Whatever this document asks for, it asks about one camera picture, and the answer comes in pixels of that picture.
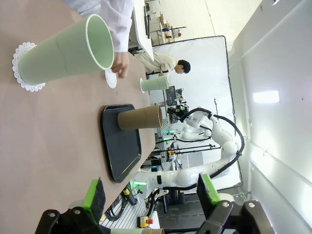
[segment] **white backdrop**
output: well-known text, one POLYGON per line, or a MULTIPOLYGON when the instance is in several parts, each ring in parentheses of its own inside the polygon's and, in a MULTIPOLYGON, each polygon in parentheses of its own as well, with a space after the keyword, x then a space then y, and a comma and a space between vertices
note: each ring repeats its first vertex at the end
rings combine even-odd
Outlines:
MULTIPOLYGON (((216 113, 214 98, 217 102, 218 114, 233 120, 232 98, 228 80, 226 43, 223 36, 181 41, 154 47, 155 53, 169 54, 177 60, 183 59, 191 64, 188 74, 170 74, 170 85, 176 89, 184 88, 183 97, 191 109, 202 106, 216 113)), ((161 91, 150 92, 151 103, 162 101, 161 91)), ((176 123, 173 129, 177 129, 186 123, 176 123)), ((221 120, 224 129, 233 133, 232 126, 221 120)), ((196 145, 214 144, 210 140, 201 143, 188 144, 187 147, 196 145)), ((203 162, 209 163, 220 159, 220 150, 203 152, 203 162)), ((223 178, 214 180, 218 188, 230 187, 240 182, 237 164, 232 166, 231 173, 223 178)))

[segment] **light green paper cup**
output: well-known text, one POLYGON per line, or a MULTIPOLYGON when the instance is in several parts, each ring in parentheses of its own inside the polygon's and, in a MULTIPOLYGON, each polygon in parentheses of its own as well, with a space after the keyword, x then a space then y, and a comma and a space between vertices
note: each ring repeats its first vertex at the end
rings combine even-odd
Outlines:
POLYGON ((111 234, 141 234, 142 228, 135 229, 111 229, 111 234))
POLYGON ((166 76, 140 80, 140 85, 142 91, 164 90, 169 88, 168 78, 166 76))
POLYGON ((100 16, 90 15, 23 55, 19 74, 27 84, 35 85, 110 69, 113 61, 109 29, 100 16))

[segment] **white lab coat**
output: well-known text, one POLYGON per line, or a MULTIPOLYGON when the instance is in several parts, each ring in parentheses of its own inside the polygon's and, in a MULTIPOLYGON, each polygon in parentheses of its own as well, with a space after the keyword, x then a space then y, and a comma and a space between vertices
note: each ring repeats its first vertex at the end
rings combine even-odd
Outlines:
POLYGON ((83 16, 100 15, 106 22, 116 52, 128 51, 134 0, 62 0, 83 16))
POLYGON ((163 73, 167 77, 169 77, 170 72, 178 63, 174 57, 167 54, 154 53, 154 61, 152 61, 145 52, 136 54, 135 57, 143 63, 146 73, 152 73, 153 71, 164 72, 168 70, 167 73, 163 73))

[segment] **sleeve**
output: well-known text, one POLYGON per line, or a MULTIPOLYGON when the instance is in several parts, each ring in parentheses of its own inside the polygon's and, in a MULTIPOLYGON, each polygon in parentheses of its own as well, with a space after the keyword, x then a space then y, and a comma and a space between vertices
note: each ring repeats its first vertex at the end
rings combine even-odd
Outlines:
POLYGON ((134 0, 102 0, 100 16, 111 32, 114 50, 128 51, 131 14, 134 0))
POLYGON ((167 61, 167 62, 163 62, 161 64, 161 68, 160 70, 163 72, 163 71, 167 71, 166 73, 163 73, 165 76, 169 76, 171 71, 175 68, 176 66, 176 62, 175 61, 167 61))

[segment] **black hair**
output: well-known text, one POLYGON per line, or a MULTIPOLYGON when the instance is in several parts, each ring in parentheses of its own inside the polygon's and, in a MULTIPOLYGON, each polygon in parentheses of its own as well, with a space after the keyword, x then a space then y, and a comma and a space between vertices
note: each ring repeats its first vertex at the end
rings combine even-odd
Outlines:
POLYGON ((185 60, 179 60, 177 62, 178 65, 182 65, 183 66, 183 70, 184 70, 184 73, 189 73, 190 70, 191 70, 191 65, 188 61, 185 61, 185 60))

